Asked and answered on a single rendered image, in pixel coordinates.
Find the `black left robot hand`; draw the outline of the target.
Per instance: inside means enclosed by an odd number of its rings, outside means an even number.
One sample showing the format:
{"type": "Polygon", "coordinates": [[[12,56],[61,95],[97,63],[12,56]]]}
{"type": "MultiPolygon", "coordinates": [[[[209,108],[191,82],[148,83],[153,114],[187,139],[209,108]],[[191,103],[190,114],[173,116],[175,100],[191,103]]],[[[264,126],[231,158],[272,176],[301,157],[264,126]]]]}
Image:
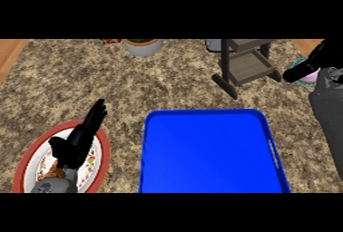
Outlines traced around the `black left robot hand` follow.
{"type": "Polygon", "coordinates": [[[94,145],[94,136],[108,115],[105,100],[99,99],[86,119],[71,131],[67,139],[54,136],[49,140],[52,156],[58,159],[60,169],[79,169],[85,163],[94,145]]]}

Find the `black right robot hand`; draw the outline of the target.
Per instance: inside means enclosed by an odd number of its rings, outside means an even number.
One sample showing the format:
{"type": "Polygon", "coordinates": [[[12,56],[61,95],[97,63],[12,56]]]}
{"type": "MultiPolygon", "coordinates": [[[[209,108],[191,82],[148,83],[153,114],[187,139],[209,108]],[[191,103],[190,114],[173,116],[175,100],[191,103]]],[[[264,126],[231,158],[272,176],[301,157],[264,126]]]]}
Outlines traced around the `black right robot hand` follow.
{"type": "Polygon", "coordinates": [[[283,74],[286,82],[296,82],[318,69],[343,68],[343,42],[339,39],[324,39],[312,50],[308,59],[283,74]]]}

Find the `pink cupcake with teal wrapper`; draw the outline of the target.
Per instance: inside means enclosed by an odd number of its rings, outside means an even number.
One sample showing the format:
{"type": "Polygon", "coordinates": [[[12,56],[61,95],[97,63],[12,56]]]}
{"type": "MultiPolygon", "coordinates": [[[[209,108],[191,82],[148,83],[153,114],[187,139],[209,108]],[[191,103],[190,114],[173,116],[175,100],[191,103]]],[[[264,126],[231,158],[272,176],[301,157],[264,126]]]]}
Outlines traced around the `pink cupcake with teal wrapper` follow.
{"type": "MultiPolygon", "coordinates": [[[[293,61],[292,67],[295,67],[299,63],[302,63],[308,59],[306,56],[298,58],[293,61]]],[[[320,72],[312,72],[309,75],[306,75],[301,80],[296,81],[299,85],[305,86],[315,86],[317,85],[317,80],[318,80],[318,73],[320,72]]]]}

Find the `dark wooden tiered basket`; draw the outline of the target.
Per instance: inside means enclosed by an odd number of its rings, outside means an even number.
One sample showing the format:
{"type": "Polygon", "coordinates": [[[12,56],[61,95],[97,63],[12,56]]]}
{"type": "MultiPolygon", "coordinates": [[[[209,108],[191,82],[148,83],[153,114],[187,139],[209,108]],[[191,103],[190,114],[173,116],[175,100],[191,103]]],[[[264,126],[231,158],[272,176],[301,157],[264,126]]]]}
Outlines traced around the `dark wooden tiered basket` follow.
{"type": "Polygon", "coordinates": [[[235,87],[268,76],[281,82],[281,74],[269,62],[274,39],[222,39],[222,75],[212,75],[213,82],[237,99],[235,87]]]}

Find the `blue plastic tray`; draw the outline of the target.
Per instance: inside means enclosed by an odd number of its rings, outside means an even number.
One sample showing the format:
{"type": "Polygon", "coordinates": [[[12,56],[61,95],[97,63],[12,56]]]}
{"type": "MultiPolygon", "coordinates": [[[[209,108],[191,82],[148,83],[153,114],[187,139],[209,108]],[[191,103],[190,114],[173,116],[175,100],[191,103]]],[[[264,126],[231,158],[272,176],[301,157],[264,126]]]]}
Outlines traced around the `blue plastic tray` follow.
{"type": "Polygon", "coordinates": [[[162,110],[145,119],[141,193],[289,193],[268,121],[255,109],[162,110]]]}

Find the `brown food piece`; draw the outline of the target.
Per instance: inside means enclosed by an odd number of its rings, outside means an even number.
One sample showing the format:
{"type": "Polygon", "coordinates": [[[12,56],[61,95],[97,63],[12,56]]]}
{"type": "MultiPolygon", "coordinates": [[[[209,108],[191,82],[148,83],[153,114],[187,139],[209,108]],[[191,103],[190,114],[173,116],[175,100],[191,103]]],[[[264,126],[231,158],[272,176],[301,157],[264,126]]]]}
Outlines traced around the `brown food piece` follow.
{"type": "Polygon", "coordinates": [[[54,162],[49,172],[45,174],[43,178],[65,178],[65,171],[58,167],[58,162],[54,162]]]}

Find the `red rimmed patterned plate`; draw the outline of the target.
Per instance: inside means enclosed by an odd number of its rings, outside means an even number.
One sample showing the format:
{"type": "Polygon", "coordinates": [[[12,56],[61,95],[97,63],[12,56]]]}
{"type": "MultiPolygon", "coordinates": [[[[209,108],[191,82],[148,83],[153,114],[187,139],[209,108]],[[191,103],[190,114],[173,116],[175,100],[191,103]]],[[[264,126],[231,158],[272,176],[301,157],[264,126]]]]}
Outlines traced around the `red rimmed patterned plate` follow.
{"type": "MultiPolygon", "coordinates": [[[[82,120],[67,121],[51,128],[36,139],[36,142],[26,151],[12,184],[14,193],[29,193],[34,188],[39,178],[48,173],[55,158],[49,154],[49,139],[52,136],[67,138],[71,130],[82,123],[82,120]]],[[[108,174],[108,165],[111,158],[110,139],[104,129],[99,129],[94,138],[95,159],[94,171],[88,173],[88,164],[83,164],[79,170],[79,192],[95,193],[108,174]]]]}

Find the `grey container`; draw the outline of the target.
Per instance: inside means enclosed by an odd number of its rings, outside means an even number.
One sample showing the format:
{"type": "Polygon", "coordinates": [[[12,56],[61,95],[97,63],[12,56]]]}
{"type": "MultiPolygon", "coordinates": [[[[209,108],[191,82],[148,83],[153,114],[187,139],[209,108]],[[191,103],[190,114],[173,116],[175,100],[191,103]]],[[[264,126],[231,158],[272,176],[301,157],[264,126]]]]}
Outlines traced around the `grey container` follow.
{"type": "Polygon", "coordinates": [[[222,51],[222,40],[221,39],[206,39],[207,50],[212,53],[219,53],[222,51]]]}

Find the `white pot with orange rim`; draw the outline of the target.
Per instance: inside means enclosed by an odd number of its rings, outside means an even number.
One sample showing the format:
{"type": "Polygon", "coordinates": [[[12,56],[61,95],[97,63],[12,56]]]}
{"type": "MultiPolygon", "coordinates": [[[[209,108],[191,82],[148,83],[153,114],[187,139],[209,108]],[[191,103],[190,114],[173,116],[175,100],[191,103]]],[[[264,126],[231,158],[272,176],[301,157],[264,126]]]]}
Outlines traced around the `white pot with orange rim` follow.
{"type": "Polygon", "coordinates": [[[128,52],[135,56],[153,56],[163,48],[165,40],[153,39],[144,43],[123,40],[128,52]]]}

